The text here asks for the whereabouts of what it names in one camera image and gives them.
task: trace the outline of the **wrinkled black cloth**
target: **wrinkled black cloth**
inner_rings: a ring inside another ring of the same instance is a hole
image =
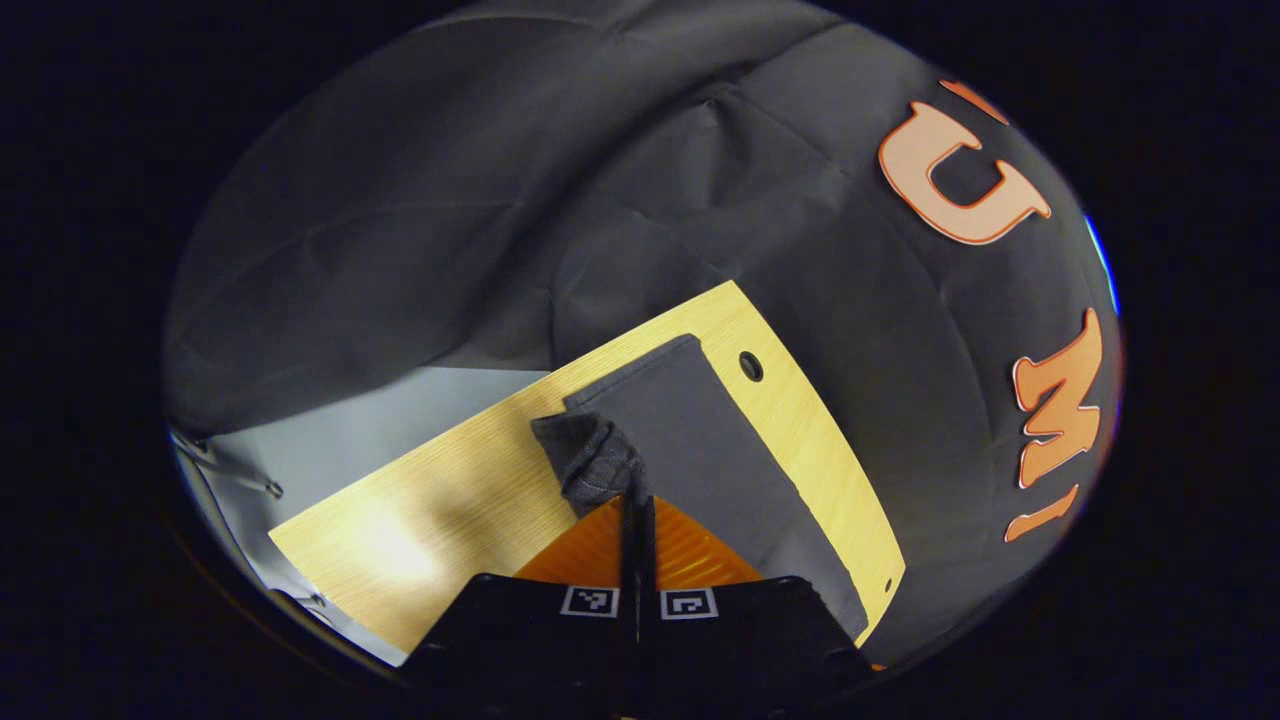
[[[567,413],[539,418],[532,428],[580,515],[639,478],[762,575],[813,583],[851,637],[867,628],[849,570],[696,337],[662,345],[568,396],[564,406]]]

